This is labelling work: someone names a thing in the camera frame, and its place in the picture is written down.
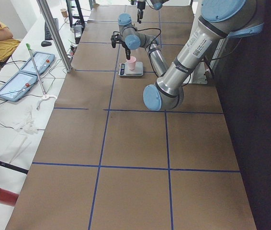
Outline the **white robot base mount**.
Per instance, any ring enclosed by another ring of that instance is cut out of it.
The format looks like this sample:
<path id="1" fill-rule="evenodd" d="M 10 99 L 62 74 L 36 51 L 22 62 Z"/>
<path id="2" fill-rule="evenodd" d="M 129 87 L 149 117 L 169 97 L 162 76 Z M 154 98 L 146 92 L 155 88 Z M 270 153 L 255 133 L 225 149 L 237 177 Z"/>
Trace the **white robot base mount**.
<path id="1" fill-rule="evenodd" d="M 207 84 L 208 81 L 205 72 L 205 63 L 200 62 L 191 74 L 190 84 Z"/>

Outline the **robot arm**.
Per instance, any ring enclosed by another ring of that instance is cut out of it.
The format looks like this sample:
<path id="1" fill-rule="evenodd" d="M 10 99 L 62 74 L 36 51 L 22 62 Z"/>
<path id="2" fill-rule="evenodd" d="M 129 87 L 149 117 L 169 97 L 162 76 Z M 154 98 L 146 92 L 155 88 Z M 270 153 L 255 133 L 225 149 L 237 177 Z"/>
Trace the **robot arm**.
<path id="1" fill-rule="evenodd" d="M 150 4 L 151 6 L 155 9 L 155 10 L 160 10 L 163 6 L 163 4 L 165 2 L 167 2 L 169 0 L 150 0 Z M 137 0 L 137 6 L 140 10 L 144 10 L 145 9 L 145 6 L 146 6 L 146 0 Z"/>
<path id="2" fill-rule="evenodd" d="M 182 103 L 183 82 L 212 45 L 227 37 L 248 37 L 262 31 L 265 6 L 264 0 L 202 1 L 198 27 L 170 66 L 161 53 L 157 39 L 140 33 L 127 13 L 119 15 L 119 32 L 111 36 L 111 43 L 113 47 L 122 44 L 127 59 L 131 58 L 131 50 L 141 47 L 147 51 L 158 78 L 154 84 L 145 87 L 144 104 L 152 111 L 170 110 Z"/>

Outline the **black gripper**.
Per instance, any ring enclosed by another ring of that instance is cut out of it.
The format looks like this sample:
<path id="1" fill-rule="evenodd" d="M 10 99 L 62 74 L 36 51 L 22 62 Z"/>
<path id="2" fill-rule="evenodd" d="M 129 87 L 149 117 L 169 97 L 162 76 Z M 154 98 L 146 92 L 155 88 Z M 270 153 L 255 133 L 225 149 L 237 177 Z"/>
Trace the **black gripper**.
<path id="1" fill-rule="evenodd" d="M 130 60 L 130 58 L 131 58 L 130 49 L 126 46 L 124 40 L 122 39 L 122 36 L 120 35 L 120 32 L 119 31 L 113 31 L 113 33 L 111 35 L 112 48 L 116 48 L 117 44 L 121 44 L 123 46 L 123 48 L 125 48 L 126 59 Z"/>
<path id="2" fill-rule="evenodd" d="M 145 0 L 137 0 L 137 8 L 142 11 L 146 7 L 146 1 Z"/>

